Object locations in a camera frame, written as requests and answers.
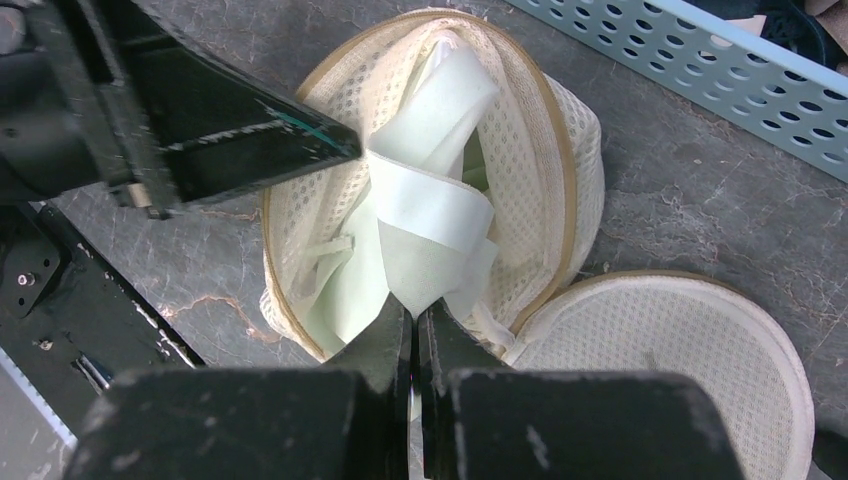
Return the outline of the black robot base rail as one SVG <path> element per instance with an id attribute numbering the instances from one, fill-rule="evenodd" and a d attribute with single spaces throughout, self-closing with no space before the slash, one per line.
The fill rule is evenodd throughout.
<path id="1" fill-rule="evenodd" d="M 1 209 L 1 349 L 76 436 L 121 373 L 205 364 L 50 205 Z"/>

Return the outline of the pale green bra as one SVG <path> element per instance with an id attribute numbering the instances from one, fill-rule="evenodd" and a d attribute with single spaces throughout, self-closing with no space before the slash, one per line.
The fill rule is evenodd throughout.
<path id="1" fill-rule="evenodd" d="M 468 318 L 498 252 L 493 206 L 462 179 L 466 145 L 499 93 L 472 47 L 450 31 L 410 35 L 372 74 L 380 87 L 391 97 L 366 124 L 367 184 L 337 236 L 313 248 L 313 289 L 291 304 L 329 353 L 388 297 L 413 315 L 441 300 Z"/>

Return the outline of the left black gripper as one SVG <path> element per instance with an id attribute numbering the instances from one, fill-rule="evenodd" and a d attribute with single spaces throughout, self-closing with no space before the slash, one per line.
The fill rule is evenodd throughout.
<path id="1" fill-rule="evenodd" d="M 361 156 L 353 129 L 281 96 L 139 1 L 1 5 L 1 201 L 100 183 L 154 219 Z"/>

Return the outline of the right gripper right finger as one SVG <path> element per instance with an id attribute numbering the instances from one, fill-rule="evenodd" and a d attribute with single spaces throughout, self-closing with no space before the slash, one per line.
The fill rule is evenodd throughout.
<path id="1" fill-rule="evenodd" d="M 720 415 L 656 371 L 515 370 L 443 302 L 417 320 L 428 479 L 738 479 Z"/>

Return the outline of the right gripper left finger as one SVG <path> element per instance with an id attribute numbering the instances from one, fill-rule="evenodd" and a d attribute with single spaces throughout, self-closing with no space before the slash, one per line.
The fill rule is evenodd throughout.
<path id="1" fill-rule="evenodd" d="M 118 377 L 86 416 L 68 479 L 405 479 L 412 320 L 388 298 L 309 368 Z"/>

